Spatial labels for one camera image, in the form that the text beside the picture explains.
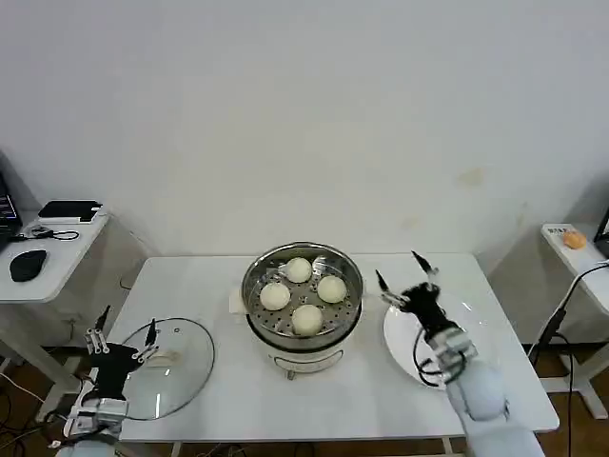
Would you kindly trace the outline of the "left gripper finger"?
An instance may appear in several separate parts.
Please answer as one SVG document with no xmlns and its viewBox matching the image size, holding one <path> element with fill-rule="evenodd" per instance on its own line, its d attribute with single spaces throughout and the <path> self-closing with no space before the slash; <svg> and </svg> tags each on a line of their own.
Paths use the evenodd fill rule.
<svg viewBox="0 0 609 457">
<path fill-rule="evenodd" d="M 104 334 L 104 326 L 106 324 L 110 306 L 106 306 L 104 312 L 96 319 L 92 328 L 88 328 L 85 332 L 85 342 L 89 355 L 108 354 L 110 349 Z"/>
<path fill-rule="evenodd" d="M 158 350 L 158 346 L 156 345 L 156 338 L 156 320 L 152 319 L 147 326 L 147 334 L 144 341 L 144 347 L 139 352 L 134 354 L 132 358 L 138 363 L 144 363 L 145 360 L 151 357 Z"/>
</svg>

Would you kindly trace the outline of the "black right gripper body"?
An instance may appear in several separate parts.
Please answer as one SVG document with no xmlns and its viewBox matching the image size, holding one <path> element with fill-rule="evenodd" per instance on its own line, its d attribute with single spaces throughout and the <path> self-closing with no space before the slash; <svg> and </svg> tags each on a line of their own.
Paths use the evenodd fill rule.
<svg viewBox="0 0 609 457">
<path fill-rule="evenodd" d="M 401 293 L 401 311 L 414 314 L 426 334 L 438 334 L 451 327 L 451 321 L 438 304 L 439 286 L 420 283 Z"/>
</svg>

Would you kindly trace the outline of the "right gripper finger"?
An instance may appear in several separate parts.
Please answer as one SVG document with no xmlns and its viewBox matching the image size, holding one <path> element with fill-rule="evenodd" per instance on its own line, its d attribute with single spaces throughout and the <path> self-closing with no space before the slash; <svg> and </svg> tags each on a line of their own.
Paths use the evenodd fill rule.
<svg viewBox="0 0 609 457">
<path fill-rule="evenodd" d="M 412 254 L 413 254 L 415 260 L 417 261 L 418 265 L 421 267 L 422 271 L 426 274 L 426 280 L 424 282 L 417 284 L 416 286 L 412 287 L 411 289 L 414 290 L 415 288 L 418 288 L 418 289 L 426 288 L 429 291 L 432 291 L 432 290 L 440 291 L 441 288 L 440 288 L 440 284 L 439 284 L 439 269 L 436 267 L 433 267 L 427 259 L 425 259 L 423 256 L 421 256 L 416 251 L 412 250 Z"/>
<path fill-rule="evenodd" d="M 407 301 L 404 296 L 394 293 L 390 290 L 381 273 L 375 270 L 377 282 L 381 290 L 381 298 L 384 302 L 393 308 L 405 308 Z"/>
</svg>

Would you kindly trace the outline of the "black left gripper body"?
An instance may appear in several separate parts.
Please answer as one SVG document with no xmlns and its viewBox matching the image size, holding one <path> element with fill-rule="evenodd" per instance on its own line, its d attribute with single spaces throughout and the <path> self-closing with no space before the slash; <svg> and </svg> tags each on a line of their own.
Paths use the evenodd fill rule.
<svg viewBox="0 0 609 457">
<path fill-rule="evenodd" d="M 90 397 L 125 401 L 123 389 L 127 377 L 141 366 L 134 358 L 138 350 L 113 343 L 108 343 L 108 349 L 108 353 L 101 352 L 90 357 L 91 365 L 98 369 Z"/>
</svg>

